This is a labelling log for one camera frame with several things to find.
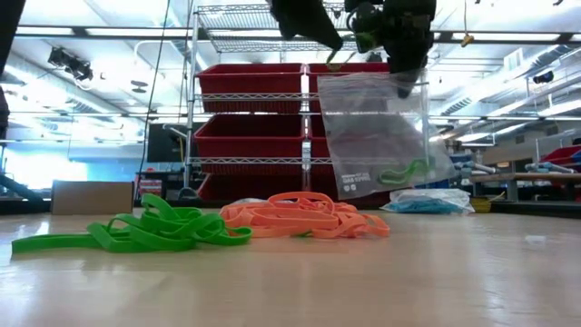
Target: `fluorescent light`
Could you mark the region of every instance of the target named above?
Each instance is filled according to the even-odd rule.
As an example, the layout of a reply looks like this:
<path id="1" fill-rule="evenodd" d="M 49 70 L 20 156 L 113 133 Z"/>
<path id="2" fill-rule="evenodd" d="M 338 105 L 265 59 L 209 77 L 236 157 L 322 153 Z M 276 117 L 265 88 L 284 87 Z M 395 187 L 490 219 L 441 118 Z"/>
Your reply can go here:
<path id="1" fill-rule="evenodd" d="M 69 27 L 28 27 L 18 26 L 17 35 L 74 35 Z"/>
<path id="2" fill-rule="evenodd" d="M 581 117 L 547 117 L 545 118 L 546 121 L 552 122 L 579 122 L 581 121 Z"/>
<path id="3" fill-rule="evenodd" d="M 571 110 L 581 108 L 581 100 L 566 102 L 563 104 L 555 104 L 552 107 L 545 109 L 538 113 L 539 116 L 550 116 L 553 114 L 562 114 Z"/>
<path id="4" fill-rule="evenodd" d="M 538 117 L 529 116 L 487 116 L 488 120 L 501 120 L 501 121 L 534 121 L 538 120 Z"/>
<path id="5" fill-rule="evenodd" d="M 499 109 L 493 111 L 492 113 L 489 113 L 488 116 L 498 116 L 498 115 L 502 115 L 502 114 L 508 114 L 511 111 L 520 107 L 521 105 L 522 105 L 521 103 L 514 103 L 514 104 L 505 105 L 502 108 L 499 108 Z"/>
<path id="6" fill-rule="evenodd" d="M 437 119 L 447 119 L 447 120 L 469 120 L 469 121 L 475 121 L 475 120 L 480 120 L 482 119 L 482 117 L 480 116 L 430 116 L 430 118 L 437 118 Z"/>
<path id="7" fill-rule="evenodd" d="M 477 41 L 554 41 L 559 33 L 470 33 Z M 454 33 L 453 40 L 464 39 L 464 33 Z"/>
<path id="8" fill-rule="evenodd" d="M 187 28 L 166 28 L 165 36 L 185 37 Z M 162 28 L 87 28 L 87 34 L 97 36 L 151 36 L 161 37 Z"/>
<path id="9" fill-rule="evenodd" d="M 504 129 L 501 129 L 500 131 L 496 132 L 496 135 L 502 135 L 502 134 L 507 134 L 510 133 L 512 131 L 516 131 L 517 129 L 519 129 L 520 127 L 523 127 L 524 125 L 526 125 L 527 123 L 522 123 L 522 124 L 516 124 L 514 126 L 510 126 Z"/>
<path id="10" fill-rule="evenodd" d="M 456 140 L 460 141 L 460 142 L 470 142 L 470 141 L 479 140 L 479 139 L 487 137 L 489 135 L 490 135 L 490 133 L 474 133 L 474 134 L 460 136 Z"/>
<path id="11" fill-rule="evenodd" d="M 495 144 L 462 144 L 462 146 L 473 146 L 473 147 L 492 147 L 495 146 Z"/>
<path id="12" fill-rule="evenodd" d="M 11 112 L 10 113 L 10 117 L 26 117 L 26 116 L 32 116 L 32 117 L 56 117 L 56 116 L 60 116 L 61 114 L 59 113 L 43 113 L 43 112 Z"/>

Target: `green rubber band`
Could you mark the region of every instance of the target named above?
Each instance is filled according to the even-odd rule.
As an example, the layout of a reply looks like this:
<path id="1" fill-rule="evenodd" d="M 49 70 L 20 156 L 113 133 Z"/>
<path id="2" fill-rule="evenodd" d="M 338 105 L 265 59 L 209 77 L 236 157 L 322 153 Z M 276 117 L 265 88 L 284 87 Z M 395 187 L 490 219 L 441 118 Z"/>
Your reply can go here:
<path id="1" fill-rule="evenodd" d="M 386 169 L 378 176 L 378 182 L 384 185 L 402 185 L 408 184 L 411 178 L 419 173 L 427 174 L 429 172 L 428 164 L 424 159 L 413 160 L 403 171 Z"/>
<path id="2" fill-rule="evenodd" d="M 197 242 L 241 245 L 252 236 L 248 227 L 227 228 L 217 213 L 203 214 L 198 208 L 173 209 L 162 198 L 144 194 L 141 219 L 117 214 L 108 224 L 90 223 L 88 234 L 37 235 L 12 242 L 13 253 L 55 248 L 104 249 L 111 253 L 185 251 Z M 114 223 L 126 224 L 124 228 Z"/>

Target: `rubber band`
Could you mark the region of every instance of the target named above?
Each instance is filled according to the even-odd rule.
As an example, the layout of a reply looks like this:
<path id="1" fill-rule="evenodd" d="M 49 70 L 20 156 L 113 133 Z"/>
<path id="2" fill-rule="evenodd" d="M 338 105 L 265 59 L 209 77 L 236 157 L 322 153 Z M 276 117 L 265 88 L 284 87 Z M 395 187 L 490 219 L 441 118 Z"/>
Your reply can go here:
<path id="1" fill-rule="evenodd" d="M 236 203 L 222 207 L 229 227 L 249 227 L 252 237 L 312 236 L 315 238 L 388 236 L 389 226 L 378 216 L 361 214 L 346 203 L 334 203 L 323 193 L 292 192 L 273 195 L 264 203 Z"/>
<path id="2" fill-rule="evenodd" d="M 198 208 L 173 209 L 162 198 L 144 194 L 145 211 L 141 219 L 131 214 L 117 214 L 108 224 L 90 223 L 88 234 L 49 234 L 27 237 L 12 242 L 12 253 L 55 248 L 104 249 L 111 253 L 144 253 L 153 251 L 185 251 L 197 242 L 218 245 L 247 243 L 252 229 L 226 226 L 217 213 L 204 214 Z M 122 229 L 114 223 L 124 223 Z"/>
<path id="3" fill-rule="evenodd" d="M 413 160 L 403 171 L 386 169 L 378 176 L 378 183 L 383 185 L 406 185 L 416 174 L 427 174 L 428 164 L 423 159 Z"/>

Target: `clear plastic bag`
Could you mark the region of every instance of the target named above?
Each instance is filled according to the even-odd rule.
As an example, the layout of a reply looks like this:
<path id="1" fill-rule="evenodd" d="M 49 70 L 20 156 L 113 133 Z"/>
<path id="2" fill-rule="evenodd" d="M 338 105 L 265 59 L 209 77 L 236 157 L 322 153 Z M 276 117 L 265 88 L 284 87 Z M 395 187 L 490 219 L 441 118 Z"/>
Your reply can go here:
<path id="1" fill-rule="evenodd" d="M 394 213 L 473 213 L 470 194 L 459 189 L 399 190 L 381 207 Z"/>
<path id="2" fill-rule="evenodd" d="M 340 199 L 456 175 L 428 123 L 424 72 L 319 78 L 321 113 Z"/>

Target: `yellow object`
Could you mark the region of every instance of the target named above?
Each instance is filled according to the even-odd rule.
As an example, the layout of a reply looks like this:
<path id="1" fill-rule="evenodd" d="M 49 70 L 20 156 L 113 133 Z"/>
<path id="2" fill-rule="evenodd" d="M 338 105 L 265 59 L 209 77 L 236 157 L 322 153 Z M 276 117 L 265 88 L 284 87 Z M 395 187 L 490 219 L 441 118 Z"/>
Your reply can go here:
<path id="1" fill-rule="evenodd" d="M 486 196 L 473 197 L 470 199 L 470 205 L 474 208 L 476 213 L 490 213 L 490 208 L 492 208 L 492 202 L 498 200 L 505 196 L 505 193 L 501 193 L 492 199 L 488 199 Z"/>
<path id="2" fill-rule="evenodd" d="M 464 39 L 462 40 L 462 43 L 460 45 L 462 45 L 462 47 L 466 47 L 466 45 L 471 44 L 474 41 L 474 36 L 472 35 L 464 35 Z"/>

